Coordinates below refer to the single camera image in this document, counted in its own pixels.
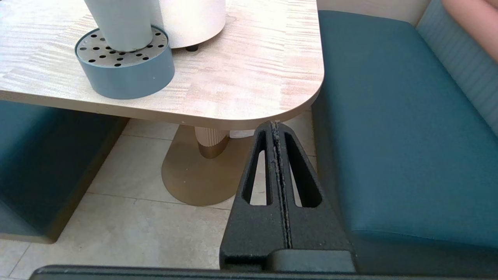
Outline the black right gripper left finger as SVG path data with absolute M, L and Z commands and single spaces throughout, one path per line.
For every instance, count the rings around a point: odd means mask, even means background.
M 261 271 L 267 257 L 291 244 L 286 225 L 287 202 L 282 185 L 281 149 L 275 122 L 261 124 L 242 172 L 222 244 L 222 270 Z M 266 204 L 251 205 L 260 152 L 265 154 Z

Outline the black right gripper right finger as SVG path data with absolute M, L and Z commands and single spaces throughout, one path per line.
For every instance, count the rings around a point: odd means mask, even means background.
M 294 131 L 279 122 L 275 124 L 275 154 L 285 248 L 351 252 L 308 155 Z

